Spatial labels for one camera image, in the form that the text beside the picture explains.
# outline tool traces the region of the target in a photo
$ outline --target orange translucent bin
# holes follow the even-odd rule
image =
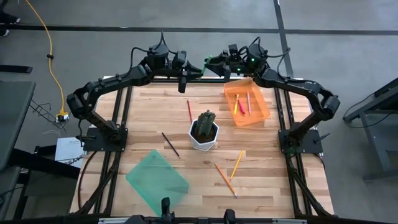
[[[224,93],[229,109],[231,110],[232,117],[237,126],[244,126],[258,121],[264,121],[269,117],[270,112],[266,102],[264,101],[264,97],[260,92],[259,87],[251,80],[251,78],[225,83]],[[248,93],[250,96],[251,114],[249,114]],[[239,94],[239,101],[244,108],[245,114],[242,114],[239,106],[236,110],[236,114],[234,114],[236,94]]]

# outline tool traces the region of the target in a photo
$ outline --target yellow cable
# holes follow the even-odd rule
[[[51,39],[51,36],[50,36],[50,32],[49,32],[49,30],[47,29],[47,26],[45,25],[44,21],[43,21],[42,18],[39,16],[39,14],[36,12],[35,8],[31,5],[31,3],[29,2],[29,0],[26,0],[26,3],[29,5],[29,7],[32,9],[32,11],[36,14],[37,18],[38,18],[39,21],[42,23],[42,25],[43,25],[43,27],[44,27],[44,29],[45,29],[45,31],[46,31],[46,33],[47,33],[47,35],[48,35],[48,37],[49,37],[49,41],[50,41],[50,55],[52,55],[52,39]],[[50,71],[51,76],[54,78],[55,82],[57,83],[58,87],[60,88],[60,91],[61,91],[61,99],[62,99],[62,107],[61,107],[60,113],[57,114],[57,115],[62,115],[62,116],[63,116],[63,115],[67,115],[68,113],[65,112],[65,108],[64,108],[64,99],[63,99],[62,87],[61,87],[61,84],[58,82],[57,78],[55,78],[54,73],[52,72],[52,64],[51,64],[51,61],[52,61],[52,59],[49,58],[49,71]]]

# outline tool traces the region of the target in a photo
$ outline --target white hexagonal planter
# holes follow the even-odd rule
[[[216,123],[213,122],[213,125],[215,125],[216,128],[217,128],[217,131],[216,131],[214,140],[212,140],[212,141],[210,141],[210,142],[206,142],[206,143],[199,143],[199,142],[191,135],[193,125],[194,125],[197,121],[198,121],[197,119],[192,121],[191,128],[189,129],[189,133],[188,133],[188,134],[189,134],[189,137],[191,138],[192,146],[193,146],[194,149],[198,149],[198,150],[207,152],[207,151],[209,151],[209,150],[211,149],[211,147],[214,146],[214,144],[216,144],[216,140],[217,140],[218,132],[220,131],[220,128],[218,127],[218,125],[217,125]]]

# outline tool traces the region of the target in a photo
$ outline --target wooden table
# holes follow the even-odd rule
[[[222,84],[190,83],[185,94],[177,91],[175,83],[134,87],[127,119],[129,137],[119,166],[112,216],[155,216],[126,181],[126,174],[151,150],[156,149],[190,184],[188,195],[180,205],[171,209],[177,217],[222,217],[227,208],[235,210],[236,216],[241,218],[294,217],[285,159],[277,139],[280,127],[274,90],[262,88],[261,91],[271,111],[270,118],[239,128],[234,125]],[[115,98],[116,92],[102,96],[96,111],[104,118],[111,119]],[[301,121],[310,113],[308,101],[296,94],[290,94],[290,98],[295,120]],[[220,133],[217,143],[209,152],[197,151],[191,146],[187,100],[190,100],[193,119],[206,110],[216,114],[215,123],[220,127]],[[124,103],[121,104],[119,121]],[[161,132],[168,136],[181,159],[171,150]],[[229,177],[241,150],[244,150],[244,155],[231,182],[239,196],[235,198],[214,162]],[[82,203],[98,185],[103,157],[103,152],[97,153],[88,165],[81,185]],[[319,158],[311,154],[303,154],[302,157],[309,189],[323,207],[333,213],[325,172]],[[297,189],[300,208],[304,211],[298,185]],[[107,194],[108,189],[104,191],[102,207]],[[71,212],[77,209],[75,194]]]

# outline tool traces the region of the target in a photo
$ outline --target gray floor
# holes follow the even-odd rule
[[[32,4],[44,21],[57,25],[277,28],[273,0],[32,0]],[[280,0],[280,5],[286,29],[398,29],[398,1],[395,0]],[[6,11],[20,16],[26,24],[39,24],[28,6],[18,5],[16,0],[10,1]],[[131,47],[146,48],[157,43],[160,35],[72,31],[51,34],[55,55],[53,70],[65,94],[98,77],[125,72]],[[209,54],[217,54],[228,44],[247,45],[256,36],[165,33],[171,49],[186,50],[192,64],[199,66]],[[269,49],[270,54],[281,53],[278,34],[260,36],[262,46]],[[295,77],[316,80],[340,96],[341,106],[335,118],[318,127],[321,133],[332,133],[323,141],[323,148],[335,213],[346,218],[397,223],[398,181],[370,184],[362,181],[362,175],[378,171],[379,166],[364,131],[347,128],[341,118],[350,105],[397,77],[398,36],[288,35],[287,42],[292,48],[290,57]],[[0,73],[0,80],[37,82],[34,100],[51,103],[56,114],[60,94],[47,70],[48,50],[45,32],[12,30],[8,38],[0,40],[0,63],[31,65],[34,71],[30,75]],[[142,56],[137,53],[134,62]],[[275,67],[277,61],[270,60],[270,63]],[[54,128],[28,112],[17,147],[33,151],[36,145],[55,144],[55,135],[42,134]],[[62,136],[77,133],[77,121],[72,119]],[[36,182],[29,189],[28,194],[33,197],[24,216],[65,214],[75,184],[59,177]]]

